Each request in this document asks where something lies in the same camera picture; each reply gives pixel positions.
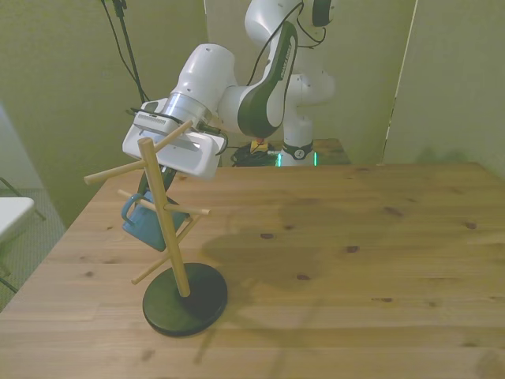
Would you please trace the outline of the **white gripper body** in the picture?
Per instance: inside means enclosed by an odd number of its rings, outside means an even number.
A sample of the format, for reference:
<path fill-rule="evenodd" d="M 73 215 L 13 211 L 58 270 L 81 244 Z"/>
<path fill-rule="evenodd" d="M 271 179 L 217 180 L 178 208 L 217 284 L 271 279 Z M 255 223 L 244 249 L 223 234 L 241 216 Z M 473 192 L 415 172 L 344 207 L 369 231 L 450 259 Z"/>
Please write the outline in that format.
<path fill-rule="evenodd" d="M 128 156 L 140 159 L 138 141 L 149 137 L 155 144 L 164 136 L 131 126 L 122 143 L 122 151 Z M 206 133 L 183 133 L 156 153 L 160 165 L 169 167 L 193 177 L 212 179 L 215 176 L 220 157 L 217 153 L 226 144 L 221 136 Z"/>

